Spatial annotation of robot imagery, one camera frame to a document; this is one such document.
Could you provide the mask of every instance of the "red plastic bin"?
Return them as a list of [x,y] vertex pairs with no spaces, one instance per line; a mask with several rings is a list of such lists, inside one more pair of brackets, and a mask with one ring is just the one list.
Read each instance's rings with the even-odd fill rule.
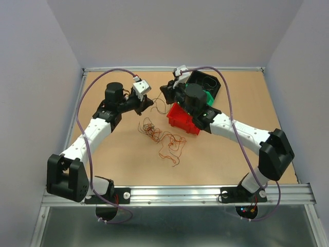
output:
[[199,135],[200,129],[198,129],[192,122],[192,117],[189,116],[177,103],[174,103],[171,107],[167,118],[171,126],[179,127],[185,130],[187,133]]

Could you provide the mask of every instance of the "wooden board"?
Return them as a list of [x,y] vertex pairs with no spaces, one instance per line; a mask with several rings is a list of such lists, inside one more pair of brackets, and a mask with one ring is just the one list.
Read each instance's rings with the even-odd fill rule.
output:
[[[88,73],[84,88],[101,73]],[[171,72],[137,72],[152,87],[148,97],[156,98],[159,87],[173,79]],[[234,118],[255,128],[274,130],[279,128],[269,92],[261,72],[223,72],[230,89]],[[125,89],[132,87],[131,75],[123,72],[109,73],[97,81],[82,102],[79,119],[85,128],[99,103],[104,99],[106,85],[121,82]],[[217,94],[213,106],[229,114],[224,84]],[[160,110],[165,105],[158,102]],[[169,159],[161,159],[158,152],[161,143],[155,143],[148,136],[138,132],[139,122],[149,117],[153,124],[163,131],[179,134],[187,140],[179,165],[172,167]],[[71,142],[80,135],[74,127]],[[250,150],[247,154],[254,167],[258,156]],[[249,172],[248,165],[237,143],[221,136],[201,131],[199,136],[187,134],[184,130],[168,124],[166,115],[156,109],[147,109],[142,116],[134,111],[124,113],[122,121],[93,154],[94,174],[113,179],[116,185],[231,185],[237,184]],[[281,183],[295,184],[297,179],[290,165],[281,178]]]

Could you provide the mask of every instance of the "light gray wall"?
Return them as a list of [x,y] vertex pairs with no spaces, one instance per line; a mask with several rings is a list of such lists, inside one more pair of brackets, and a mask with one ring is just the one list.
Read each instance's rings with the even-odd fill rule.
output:
[[302,0],[48,0],[83,67],[264,66]]
[[329,1],[305,0],[265,70],[295,169],[329,236]]
[[0,246],[29,246],[81,68],[45,0],[0,4]]

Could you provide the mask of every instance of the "metal frame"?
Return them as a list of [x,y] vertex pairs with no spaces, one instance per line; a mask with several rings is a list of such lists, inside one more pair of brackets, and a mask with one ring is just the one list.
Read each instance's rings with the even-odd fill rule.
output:
[[[82,95],[83,87],[88,72],[104,72],[113,67],[107,68],[86,68],[84,70],[79,95],[76,106]],[[172,71],[175,67],[124,67],[133,71]],[[226,71],[264,71],[263,67],[216,67]],[[74,128],[76,113],[74,113],[68,136],[66,138],[65,147],[70,143],[71,135]],[[221,187],[227,185],[210,185],[210,186],[127,186],[132,189],[131,203],[126,207],[147,207],[147,206],[240,206],[241,203],[223,204],[217,201],[218,195],[221,193]],[[268,202],[259,203],[260,205],[275,205],[278,200],[278,189],[276,185],[269,185],[266,188]],[[320,220],[318,219],[314,204],[312,189],[309,184],[283,184],[281,185],[281,203],[282,205],[305,205],[308,219],[312,226],[312,230],[318,246],[328,246],[325,233],[323,231]],[[46,226],[47,217],[50,207],[76,207],[76,206],[93,206],[86,205],[84,201],[76,203],[67,199],[56,197],[48,194],[46,191],[43,196],[41,210],[36,223],[33,234],[31,247],[40,246],[43,232]]]
[[[130,204],[125,207],[155,207],[155,206],[242,206],[245,203],[220,203],[217,201],[222,185],[212,186],[131,186]],[[278,201],[278,188],[269,185],[266,188],[266,203],[259,205],[276,205]],[[309,184],[294,184],[281,186],[282,205],[315,204],[315,198]],[[47,207],[76,207],[92,206],[84,201],[76,203],[50,194],[43,197],[42,206]]]
[[31,240],[31,247],[39,247],[41,245],[43,232],[45,231],[50,207],[41,207],[38,220],[36,221],[33,237]]
[[[85,68],[84,72],[105,72],[109,69],[117,67],[101,67],[101,68]],[[120,66],[120,68],[129,69],[131,71],[173,71],[177,66]],[[265,67],[216,67],[221,71],[264,71]]]

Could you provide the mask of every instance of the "tangled wire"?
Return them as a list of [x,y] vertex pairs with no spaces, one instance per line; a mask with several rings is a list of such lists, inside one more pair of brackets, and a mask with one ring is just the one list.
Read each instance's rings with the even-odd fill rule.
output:
[[[181,152],[185,143],[187,142],[184,137],[181,137],[177,134],[172,134],[169,131],[162,132],[159,128],[156,128],[154,124],[151,122],[150,118],[146,117],[143,121],[143,124],[138,124],[138,131],[142,134],[147,135],[156,143],[161,143],[162,147],[159,150],[159,156],[161,158],[170,159],[174,165],[173,167],[179,164],[179,158],[181,156]],[[168,151],[171,155],[164,155],[161,153],[165,147],[163,141],[165,139],[169,139],[168,143]]]

